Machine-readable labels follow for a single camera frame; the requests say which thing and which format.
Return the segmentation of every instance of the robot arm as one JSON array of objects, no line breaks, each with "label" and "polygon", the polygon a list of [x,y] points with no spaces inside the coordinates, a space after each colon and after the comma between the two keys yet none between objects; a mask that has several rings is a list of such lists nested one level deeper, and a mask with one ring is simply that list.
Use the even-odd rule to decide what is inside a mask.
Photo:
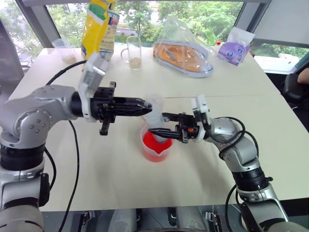
[{"label": "robot arm", "polygon": [[299,229],[299,225],[288,222],[288,217],[269,183],[271,178],[265,177],[260,166],[255,144],[244,136],[244,125],[240,130],[231,118],[210,118],[203,95],[192,99],[191,103],[194,116],[163,113],[165,121],[178,122],[175,131],[164,128],[149,131],[182,143],[187,143],[189,139],[195,142],[205,140],[217,146],[219,157],[232,172],[237,191],[243,200],[240,208],[248,231],[262,232],[273,226],[286,228],[281,231],[289,231],[287,225]]},{"label": "robot arm", "polygon": [[152,110],[142,99],[114,97],[115,82],[98,87],[107,67],[107,61],[94,53],[78,92],[50,85],[0,107],[0,232],[43,231],[38,207],[48,202],[50,191],[43,153],[53,125],[85,117],[88,122],[102,122],[100,134],[107,135],[116,116],[141,116]]}]

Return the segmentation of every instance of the plastic bag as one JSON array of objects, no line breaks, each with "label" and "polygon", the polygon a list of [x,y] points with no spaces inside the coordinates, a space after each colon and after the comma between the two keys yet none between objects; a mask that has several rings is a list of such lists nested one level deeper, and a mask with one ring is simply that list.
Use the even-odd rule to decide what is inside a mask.
[{"label": "plastic bag", "polygon": [[227,42],[221,46],[218,57],[229,63],[239,65],[249,52],[249,44],[254,36],[255,34],[233,27],[228,35]]},{"label": "plastic bag", "polygon": [[93,52],[110,60],[114,50],[114,36],[119,15],[112,12],[117,0],[91,0],[82,38],[82,55],[88,59]]},{"label": "plastic bag", "polygon": [[174,16],[169,16],[154,43],[154,57],[188,77],[207,77],[213,66],[207,62],[215,51],[192,34],[187,25]]}]

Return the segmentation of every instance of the white table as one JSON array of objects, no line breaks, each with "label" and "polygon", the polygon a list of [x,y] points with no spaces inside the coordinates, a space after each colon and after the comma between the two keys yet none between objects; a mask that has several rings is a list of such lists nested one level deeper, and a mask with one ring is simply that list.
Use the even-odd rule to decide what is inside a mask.
[{"label": "white table", "polygon": [[[123,46],[116,46],[109,70],[101,85],[108,86],[115,81],[115,95],[124,97],[144,97],[147,93],[156,93],[162,97],[194,97],[197,94],[206,96],[252,96],[279,95],[263,70],[248,54],[242,64],[233,64],[211,58],[214,72],[207,78],[188,78],[181,73],[155,62],[152,48],[142,49],[142,68],[132,70],[120,58]],[[78,59],[82,60],[80,49],[76,49]],[[25,75],[20,85],[29,91],[34,90],[33,82],[38,86],[46,84],[65,64],[54,49],[43,49],[35,63]],[[77,87],[81,77],[82,66],[75,67],[62,75],[54,84],[66,80],[66,85]]]},{"label": "white table", "polygon": [[[48,57],[39,56],[11,99],[28,95],[66,66],[60,59]],[[81,67],[68,71],[57,80],[57,84],[76,87],[80,71]],[[117,78],[119,88],[123,83],[121,80],[126,77]],[[144,94],[139,91],[140,82],[132,82],[136,86],[136,95],[132,92],[131,96]],[[124,96],[130,92],[129,86],[127,90],[117,88],[116,95]],[[274,178],[272,184],[280,200],[308,197],[307,131],[275,91],[239,95],[207,97],[211,116],[237,117],[255,135],[260,146],[262,168],[266,176]],[[164,111],[192,113],[190,99],[167,98]],[[80,118],[74,125],[78,133],[81,170],[71,210],[222,204],[234,185],[231,172],[218,157],[218,150],[206,142],[184,145],[175,141],[164,162],[146,160],[140,148],[140,129],[143,126],[140,117],[117,117],[110,125],[108,136],[99,135],[99,123],[86,123]],[[55,159],[57,179],[50,201],[41,210],[65,210],[76,173],[75,144],[67,122],[59,122],[50,130],[46,147]],[[45,170],[52,175],[48,160]]]}]

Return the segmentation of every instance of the red liquid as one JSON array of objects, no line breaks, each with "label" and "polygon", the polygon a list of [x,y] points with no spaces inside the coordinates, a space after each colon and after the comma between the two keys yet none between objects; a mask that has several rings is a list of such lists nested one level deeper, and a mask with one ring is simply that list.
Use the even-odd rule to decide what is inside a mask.
[{"label": "red liquid", "polygon": [[[167,139],[164,143],[158,143],[154,135],[149,131],[145,133],[143,142],[148,148],[154,150],[157,154],[160,154],[162,151],[168,149],[172,145],[171,139]],[[164,156],[153,156],[144,150],[144,156],[152,162],[160,162],[167,157],[167,154]]]}]

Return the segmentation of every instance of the purple toy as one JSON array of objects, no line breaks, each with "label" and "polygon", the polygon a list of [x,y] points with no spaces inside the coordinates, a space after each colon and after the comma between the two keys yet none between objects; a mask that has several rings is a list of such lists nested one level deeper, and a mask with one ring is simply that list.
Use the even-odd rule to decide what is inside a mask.
[{"label": "purple toy", "polygon": [[238,65],[243,61],[250,47],[244,47],[241,44],[226,42],[223,44],[218,52],[218,57],[227,60],[229,63]]}]

